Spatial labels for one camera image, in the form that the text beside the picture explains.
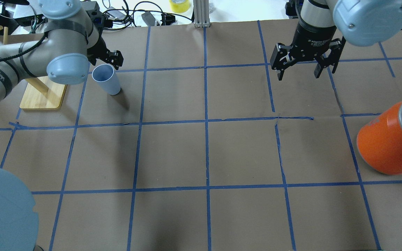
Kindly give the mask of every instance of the orange can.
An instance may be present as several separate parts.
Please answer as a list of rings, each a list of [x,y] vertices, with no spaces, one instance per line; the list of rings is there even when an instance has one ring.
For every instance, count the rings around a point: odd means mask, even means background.
[[[402,174],[402,102],[362,127],[356,141],[362,158],[375,170]]]

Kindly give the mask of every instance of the roll of tape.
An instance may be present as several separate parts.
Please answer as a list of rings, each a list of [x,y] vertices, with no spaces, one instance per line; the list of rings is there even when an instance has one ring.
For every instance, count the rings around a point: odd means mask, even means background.
[[[174,13],[184,13],[190,8],[190,2],[188,0],[169,0],[170,7]]]

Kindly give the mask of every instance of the light blue cup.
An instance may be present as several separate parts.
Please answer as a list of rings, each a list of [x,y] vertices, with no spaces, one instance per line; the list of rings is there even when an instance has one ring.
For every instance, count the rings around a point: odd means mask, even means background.
[[[114,67],[110,64],[102,64],[94,68],[92,79],[110,95],[116,95],[120,92],[119,79],[114,71]]]

